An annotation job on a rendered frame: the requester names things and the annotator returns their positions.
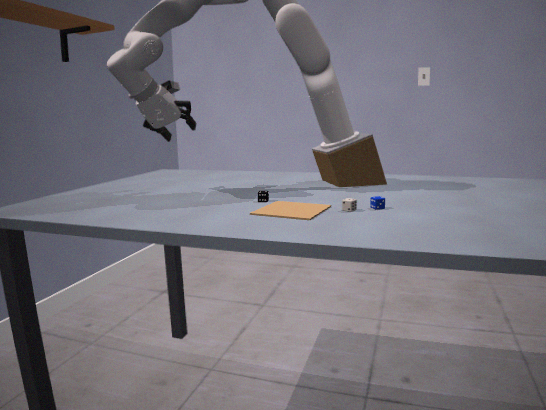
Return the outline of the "tan flat mat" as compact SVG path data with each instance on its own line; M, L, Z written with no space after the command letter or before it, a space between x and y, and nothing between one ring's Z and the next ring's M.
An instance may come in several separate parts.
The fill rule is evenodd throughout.
M329 209L331 205L276 201L250 213L250 215L311 220Z

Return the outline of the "black die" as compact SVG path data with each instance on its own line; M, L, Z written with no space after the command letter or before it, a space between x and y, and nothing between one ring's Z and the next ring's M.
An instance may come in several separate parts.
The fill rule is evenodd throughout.
M269 191L258 192L258 202L268 202L268 200L269 200Z

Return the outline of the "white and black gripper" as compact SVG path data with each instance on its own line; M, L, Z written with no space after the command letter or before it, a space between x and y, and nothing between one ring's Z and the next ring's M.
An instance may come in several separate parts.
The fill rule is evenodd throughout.
M196 128L196 122L190 115L191 102L177 101L177 99L161 85L158 85L158 89L150 98L143 102L136 101L136 105L147 120L144 121L143 127L162 134L168 142L171 140L172 134L164 126L179 118L185 119L187 125L193 131ZM184 110L183 107L186 107L186 110Z

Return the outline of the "white die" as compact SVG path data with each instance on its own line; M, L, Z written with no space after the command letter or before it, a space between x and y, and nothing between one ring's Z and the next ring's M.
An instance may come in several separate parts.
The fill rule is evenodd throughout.
M346 198L342 200L342 211L352 212L357 210L357 200Z

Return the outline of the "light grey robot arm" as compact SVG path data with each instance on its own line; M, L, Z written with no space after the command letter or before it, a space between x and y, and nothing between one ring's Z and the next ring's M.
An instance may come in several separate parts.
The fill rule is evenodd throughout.
M189 21L202 5L247 1L162 0L130 30L124 40L124 49L110 57L107 68L130 93L130 99L143 102L158 89L158 84L145 68L163 53L159 37ZM360 133L353 131L329 48L309 13L298 5L297 0L262 1L300 68L324 139L321 148L333 148L357 139Z

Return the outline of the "blue die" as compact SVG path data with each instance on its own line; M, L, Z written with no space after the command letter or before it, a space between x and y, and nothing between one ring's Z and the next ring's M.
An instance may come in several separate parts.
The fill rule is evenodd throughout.
M371 197L371 204L370 207L378 210L378 209L385 209L385 198L383 197Z

